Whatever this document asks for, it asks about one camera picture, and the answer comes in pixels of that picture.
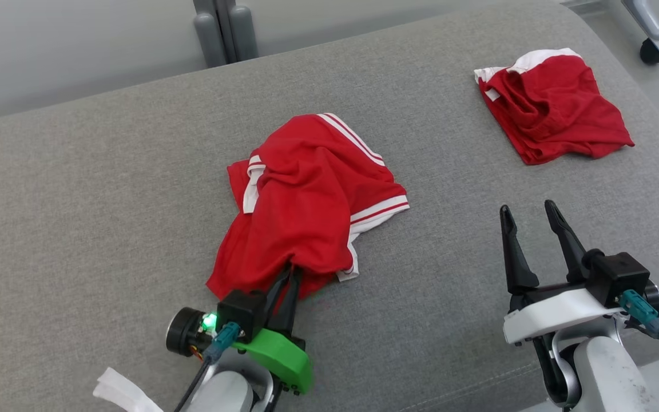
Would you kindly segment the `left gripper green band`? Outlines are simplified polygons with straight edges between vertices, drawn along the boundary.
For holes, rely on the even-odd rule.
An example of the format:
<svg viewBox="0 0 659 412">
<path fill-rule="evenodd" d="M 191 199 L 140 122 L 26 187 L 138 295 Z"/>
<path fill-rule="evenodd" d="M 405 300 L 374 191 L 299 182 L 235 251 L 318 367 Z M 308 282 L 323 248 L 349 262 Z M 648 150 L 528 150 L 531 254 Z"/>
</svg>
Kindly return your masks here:
<svg viewBox="0 0 659 412">
<path fill-rule="evenodd" d="M 285 337 L 292 336 L 295 325 L 301 277 L 302 268 L 285 264 L 267 294 L 264 327 L 269 330 L 262 329 L 249 343 L 234 342 L 207 368 L 201 383 L 218 373 L 233 371 L 250 383 L 264 386 L 267 394 L 277 390 L 306 394 L 312 389 L 313 365 L 308 354 Z M 182 308 L 167 328 L 166 348 L 174 354 L 202 358 L 217 337 L 217 323 L 214 312 Z"/>
</svg>

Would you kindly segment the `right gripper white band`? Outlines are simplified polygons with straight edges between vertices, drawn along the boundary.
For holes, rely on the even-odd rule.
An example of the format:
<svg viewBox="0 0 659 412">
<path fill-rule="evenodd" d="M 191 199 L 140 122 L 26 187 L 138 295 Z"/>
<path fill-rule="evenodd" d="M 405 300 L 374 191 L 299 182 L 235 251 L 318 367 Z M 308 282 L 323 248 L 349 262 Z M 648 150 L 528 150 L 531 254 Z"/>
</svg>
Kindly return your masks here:
<svg viewBox="0 0 659 412">
<path fill-rule="evenodd" d="M 552 199 L 544 201 L 551 231 L 558 237 L 567 266 L 569 283 L 585 282 L 589 271 L 582 263 L 585 249 Z M 518 227 L 507 204 L 499 210 L 507 291 L 520 296 L 535 290 L 539 279 L 531 271 L 516 237 Z M 556 340 L 588 339 L 604 336 L 621 341 L 626 320 L 638 321 L 654 337 L 659 337 L 659 311 L 643 294 L 625 290 L 614 298 L 612 308 L 602 305 L 589 291 L 579 288 L 533 303 L 505 316 L 503 334 L 508 344 L 554 334 Z"/>
</svg>

